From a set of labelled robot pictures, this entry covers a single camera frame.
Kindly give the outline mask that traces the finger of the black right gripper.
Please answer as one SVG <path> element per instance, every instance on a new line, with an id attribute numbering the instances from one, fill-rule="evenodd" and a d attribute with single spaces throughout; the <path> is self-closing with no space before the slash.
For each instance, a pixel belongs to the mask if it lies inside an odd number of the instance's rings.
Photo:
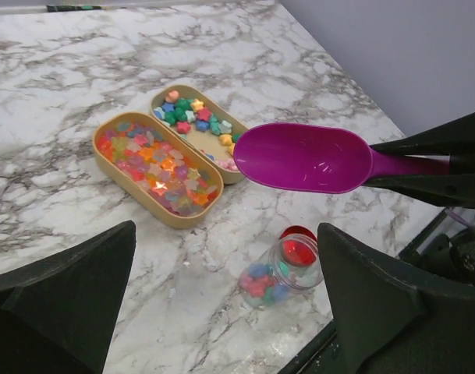
<path id="1" fill-rule="evenodd" d="M 475 209 L 475 173 L 381 176 L 363 185 L 388 189 L 434 206 Z"/>
<path id="2" fill-rule="evenodd" d="M 398 156 L 459 156 L 475 153 L 475 112 L 427 131 L 370 146 Z"/>

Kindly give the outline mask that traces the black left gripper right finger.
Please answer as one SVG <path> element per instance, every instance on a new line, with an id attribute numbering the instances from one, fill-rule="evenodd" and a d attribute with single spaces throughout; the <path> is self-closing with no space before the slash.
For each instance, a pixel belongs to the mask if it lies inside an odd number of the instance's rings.
<path id="1" fill-rule="evenodd" d="M 395 259 L 328 223 L 321 268 L 347 373 L 475 373 L 475 287 Z"/>

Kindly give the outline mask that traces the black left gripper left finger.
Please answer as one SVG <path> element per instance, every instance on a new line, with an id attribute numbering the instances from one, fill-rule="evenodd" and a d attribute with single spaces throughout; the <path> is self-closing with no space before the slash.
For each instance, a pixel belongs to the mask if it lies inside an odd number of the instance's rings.
<path id="1" fill-rule="evenodd" d="M 132 221 L 0 274 L 0 373 L 101 373 L 136 249 Z"/>

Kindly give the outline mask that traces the purple plastic scoop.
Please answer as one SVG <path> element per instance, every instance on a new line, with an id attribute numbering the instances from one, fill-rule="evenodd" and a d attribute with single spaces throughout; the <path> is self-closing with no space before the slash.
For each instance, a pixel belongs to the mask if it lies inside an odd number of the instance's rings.
<path id="1" fill-rule="evenodd" d="M 384 155 L 349 130 L 295 123 L 254 127 L 233 152 L 240 172 L 275 189 L 342 194 L 370 178 L 395 175 L 446 175 L 446 161 Z"/>

